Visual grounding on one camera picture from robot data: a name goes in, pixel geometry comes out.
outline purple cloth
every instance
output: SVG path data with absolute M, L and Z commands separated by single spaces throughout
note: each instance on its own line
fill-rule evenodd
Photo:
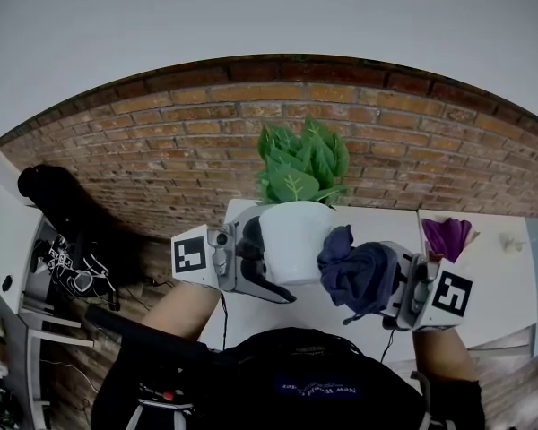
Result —
M 388 304 L 393 290 L 396 252 L 378 242 L 352 247 L 350 226 L 340 226 L 325 239 L 317 257 L 321 285 L 334 305 L 347 305 L 355 315 L 343 324 L 376 314 Z
M 466 238 L 473 225 L 463 219 L 447 219 L 438 223 L 431 219 L 422 221 L 424 235 L 430 244 L 430 249 L 435 254 L 442 254 L 450 262 L 456 262 L 464 250 Z

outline black bag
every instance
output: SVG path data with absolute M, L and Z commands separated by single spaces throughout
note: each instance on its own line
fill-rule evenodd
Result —
M 143 238 L 104 211 L 66 169 L 45 165 L 26 168 L 18 178 L 18 190 L 36 204 L 64 239 L 52 245 L 44 262 L 55 283 L 63 284 L 66 292 L 75 297 L 108 293 L 113 302 L 115 288 L 144 280 L 139 263 Z M 93 281 L 97 286 L 86 285 L 88 274 L 98 277 Z

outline brick wall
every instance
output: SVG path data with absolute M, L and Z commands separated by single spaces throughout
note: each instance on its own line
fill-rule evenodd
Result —
M 265 122 L 345 137 L 343 203 L 538 217 L 538 119 L 444 77 L 357 59 L 249 56 L 88 91 L 0 139 L 22 169 L 68 168 L 128 226 L 171 237 L 255 198 Z

